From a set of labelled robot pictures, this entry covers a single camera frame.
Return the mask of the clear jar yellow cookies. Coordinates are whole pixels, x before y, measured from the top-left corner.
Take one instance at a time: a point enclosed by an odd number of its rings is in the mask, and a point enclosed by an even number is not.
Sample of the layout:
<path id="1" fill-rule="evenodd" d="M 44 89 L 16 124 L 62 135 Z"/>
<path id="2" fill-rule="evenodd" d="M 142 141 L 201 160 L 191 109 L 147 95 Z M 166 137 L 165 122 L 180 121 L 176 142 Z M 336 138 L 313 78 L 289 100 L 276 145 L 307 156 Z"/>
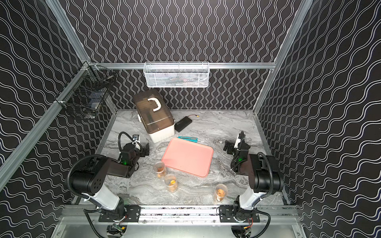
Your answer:
<path id="1" fill-rule="evenodd" d="M 164 183 L 169 192 L 176 192 L 178 189 L 177 177 L 174 174 L 167 174 L 164 178 Z"/>

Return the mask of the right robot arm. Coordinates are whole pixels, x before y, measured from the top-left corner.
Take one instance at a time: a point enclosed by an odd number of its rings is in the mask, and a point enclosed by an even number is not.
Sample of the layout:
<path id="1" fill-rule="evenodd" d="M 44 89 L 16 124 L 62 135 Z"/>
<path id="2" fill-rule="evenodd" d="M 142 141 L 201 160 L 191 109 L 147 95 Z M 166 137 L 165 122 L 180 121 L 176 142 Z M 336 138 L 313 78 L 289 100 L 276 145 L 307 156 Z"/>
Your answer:
<path id="1" fill-rule="evenodd" d="M 270 195 L 281 192 L 284 187 L 283 175 L 279 171 L 275 157 L 263 152 L 250 154 L 250 145 L 245 142 L 246 135 L 240 132 L 234 143 L 225 141 L 223 150 L 232 155 L 231 171 L 236 175 L 248 176 L 249 187 L 237 196 L 231 206 L 220 206 L 220 222 L 258 222 L 259 202 Z"/>

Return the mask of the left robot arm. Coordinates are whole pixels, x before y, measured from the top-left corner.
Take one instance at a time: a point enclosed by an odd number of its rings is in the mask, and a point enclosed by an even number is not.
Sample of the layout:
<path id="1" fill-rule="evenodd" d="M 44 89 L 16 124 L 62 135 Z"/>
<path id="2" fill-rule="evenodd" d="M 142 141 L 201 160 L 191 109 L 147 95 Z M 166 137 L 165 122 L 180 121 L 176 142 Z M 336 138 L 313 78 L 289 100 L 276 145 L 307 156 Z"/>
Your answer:
<path id="1" fill-rule="evenodd" d="M 139 135 L 121 132 L 118 135 L 119 156 L 117 159 L 102 154 L 91 154 L 79 159 L 70 168 L 66 186 L 74 195 L 90 201 L 96 206 L 91 212 L 105 215 L 107 220 L 121 222 L 128 218 L 124 200 L 104 185 L 109 176 L 131 178 L 140 168 L 139 159 L 150 155 L 150 145 L 142 146 Z"/>

